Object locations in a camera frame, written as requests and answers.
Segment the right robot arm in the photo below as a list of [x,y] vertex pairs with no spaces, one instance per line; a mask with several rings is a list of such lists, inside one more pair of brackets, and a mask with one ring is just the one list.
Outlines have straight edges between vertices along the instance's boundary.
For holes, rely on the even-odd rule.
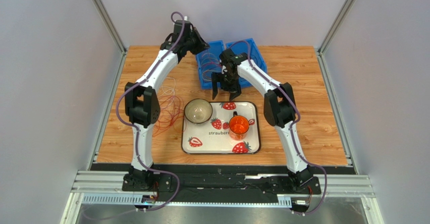
[[263,115],[280,138],[292,189],[307,190],[313,173],[300,146],[292,86],[271,78],[244,52],[235,54],[229,48],[222,51],[219,58],[222,71],[211,76],[212,96],[216,97],[221,89],[229,92],[229,100],[233,100],[241,95],[239,79],[248,81],[263,96]]

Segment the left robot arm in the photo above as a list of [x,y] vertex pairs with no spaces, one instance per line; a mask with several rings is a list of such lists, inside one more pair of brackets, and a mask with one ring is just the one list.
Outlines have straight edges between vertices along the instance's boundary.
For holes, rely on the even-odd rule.
[[188,52],[196,55],[208,48],[208,43],[191,22],[178,20],[149,69],[135,83],[126,84],[120,99],[125,103],[125,114],[133,128],[134,150],[131,166],[123,180],[124,191],[150,191],[154,188],[152,135],[161,113],[157,92],[170,71]]

